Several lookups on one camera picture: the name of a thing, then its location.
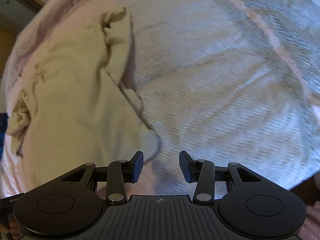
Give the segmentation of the pink bed sheet duvet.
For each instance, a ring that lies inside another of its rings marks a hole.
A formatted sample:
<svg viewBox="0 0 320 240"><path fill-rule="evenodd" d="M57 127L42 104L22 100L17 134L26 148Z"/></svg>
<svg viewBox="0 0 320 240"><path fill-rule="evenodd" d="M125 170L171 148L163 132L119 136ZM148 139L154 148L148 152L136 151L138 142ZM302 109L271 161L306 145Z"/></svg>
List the pink bed sheet duvet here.
<svg viewBox="0 0 320 240"><path fill-rule="evenodd" d="M125 8L115 0L50 0L21 32L7 62L6 93L9 117L19 93L32 77L48 48L62 35L87 27L108 11ZM1 196L25 193L18 179L22 161L11 153L7 130L1 161Z"/></svg>

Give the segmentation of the grey herringbone blanket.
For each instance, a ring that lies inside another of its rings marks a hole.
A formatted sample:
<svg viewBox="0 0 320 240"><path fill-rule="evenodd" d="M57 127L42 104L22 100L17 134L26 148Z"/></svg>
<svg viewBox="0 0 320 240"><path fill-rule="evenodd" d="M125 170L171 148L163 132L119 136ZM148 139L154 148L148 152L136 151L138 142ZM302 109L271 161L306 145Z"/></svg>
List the grey herringbone blanket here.
<svg viewBox="0 0 320 240"><path fill-rule="evenodd" d="M312 0L117 0L159 138L133 193L191 194L178 154L241 163L290 189L319 171L319 6Z"/></svg>

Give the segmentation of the cream long-sleeve shirt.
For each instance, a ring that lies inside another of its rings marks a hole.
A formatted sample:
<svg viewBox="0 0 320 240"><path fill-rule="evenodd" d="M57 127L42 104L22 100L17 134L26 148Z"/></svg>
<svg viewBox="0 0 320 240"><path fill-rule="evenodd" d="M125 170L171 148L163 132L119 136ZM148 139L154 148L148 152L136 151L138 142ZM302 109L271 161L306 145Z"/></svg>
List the cream long-sleeve shirt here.
<svg viewBox="0 0 320 240"><path fill-rule="evenodd" d="M123 84L131 48L127 8L108 11L48 48L9 118L22 191L84 163L106 166L137 151L145 160L156 154L157 136L140 117L143 103Z"/></svg>

